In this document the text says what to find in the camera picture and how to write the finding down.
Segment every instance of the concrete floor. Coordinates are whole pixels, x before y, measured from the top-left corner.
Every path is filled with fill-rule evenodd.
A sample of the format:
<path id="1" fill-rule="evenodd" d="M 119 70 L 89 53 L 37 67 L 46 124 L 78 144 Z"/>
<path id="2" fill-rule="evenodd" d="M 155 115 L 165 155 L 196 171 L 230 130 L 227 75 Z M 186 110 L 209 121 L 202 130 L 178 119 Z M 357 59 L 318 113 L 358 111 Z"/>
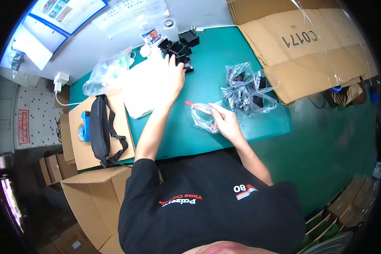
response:
<path id="1" fill-rule="evenodd" d="M 320 94 L 311 99 L 318 106 Z M 375 163 L 376 104 L 317 109 L 308 97 L 289 106 L 292 132 L 251 143 L 274 183 L 296 183 L 304 216 L 323 208 L 356 174 L 371 177 Z"/>

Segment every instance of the plastic bottle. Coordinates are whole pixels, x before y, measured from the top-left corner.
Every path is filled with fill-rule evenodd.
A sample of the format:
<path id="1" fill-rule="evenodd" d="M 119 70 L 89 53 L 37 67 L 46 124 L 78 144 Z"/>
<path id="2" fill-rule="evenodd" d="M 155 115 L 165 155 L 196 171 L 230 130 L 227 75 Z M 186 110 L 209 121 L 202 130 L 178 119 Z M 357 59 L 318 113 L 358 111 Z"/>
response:
<path id="1" fill-rule="evenodd" d="M 145 43 L 149 46 L 156 46 L 162 39 L 156 25 L 147 20 L 144 15 L 139 15 L 137 22 L 140 24 L 140 33 Z"/>
<path id="2" fill-rule="evenodd" d="M 179 30 L 176 22 L 172 19 L 167 19 L 164 22 L 163 35 L 168 37 L 170 41 L 179 41 Z"/>

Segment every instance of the black cable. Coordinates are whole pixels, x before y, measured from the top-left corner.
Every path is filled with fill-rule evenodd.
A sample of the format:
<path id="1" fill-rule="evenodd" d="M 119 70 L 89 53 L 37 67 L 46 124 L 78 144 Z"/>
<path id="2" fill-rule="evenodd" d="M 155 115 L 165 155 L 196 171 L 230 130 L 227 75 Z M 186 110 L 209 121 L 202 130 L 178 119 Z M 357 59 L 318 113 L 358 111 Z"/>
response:
<path id="1" fill-rule="evenodd" d="M 321 107 L 318 107 L 318 106 L 312 101 L 312 99 L 310 98 L 310 96 L 308 96 L 308 98 L 309 98 L 310 102 L 311 102 L 316 108 L 318 108 L 318 109 L 323 109 L 323 107 L 324 107 L 325 104 L 326 104 L 326 99 L 325 99 L 324 96 L 323 96 L 323 105 L 322 105 Z"/>
<path id="2" fill-rule="evenodd" d="M 109 159 L 111 162 L 113 162 L 114 164 L 116 164 L 116 165 L 121 165 L 121 166 L 126 166 L 126 167 L 129 167 L 129 168 L 133 168 L 132 166 L 129 166 L 129 165 L 126 165 L 126 164 L 122 164 L 122 163 L 118 163 L 118 162 L 115 162 L 115 161 L 113 161 L 113 160 L 111 160 L 111 159 Z"/>

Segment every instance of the white cable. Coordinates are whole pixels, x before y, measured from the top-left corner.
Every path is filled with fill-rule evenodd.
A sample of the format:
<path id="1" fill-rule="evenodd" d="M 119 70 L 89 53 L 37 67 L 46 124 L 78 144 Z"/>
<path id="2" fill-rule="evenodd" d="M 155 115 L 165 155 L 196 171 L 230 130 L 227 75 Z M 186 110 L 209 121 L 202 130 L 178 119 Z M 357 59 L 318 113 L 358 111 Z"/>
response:
<path id="1" fill-rule="evenodd" d="M 62 104 L 62 103 L 59 102 L 58 97 L 56 97 L 57 94 L 58 94 L 58 91 L 55 91 L 55 99 L 56 99 L 56 101 L 57 101 L 60 105 L 62 105 L 62 106 L 70 106 L 70 105 L 78 105 L 78 104 L 81 104 L 81 102 L 70 103 L 70 104 Z"/>

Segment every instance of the person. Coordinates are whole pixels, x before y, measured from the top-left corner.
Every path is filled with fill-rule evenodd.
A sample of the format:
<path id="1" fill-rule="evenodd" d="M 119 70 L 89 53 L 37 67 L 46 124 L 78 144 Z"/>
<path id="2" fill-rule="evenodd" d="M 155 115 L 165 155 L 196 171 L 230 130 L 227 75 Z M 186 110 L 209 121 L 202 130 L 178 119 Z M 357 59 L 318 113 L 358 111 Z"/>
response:
<path id="1" fill-rule="evenodd" d="M 236 115 L 209 104 L 221 135 L 241 163 L 220 150 L 168 163 L 156 154 L 169 112 L 184 85 L 183 63 L 165 58 L 164 97 L 138 140 L 121 205 L 118 233 L 127 253 L 291 253 L 305 235 L 297 189 L 273 184 L 243 137 Z"/>

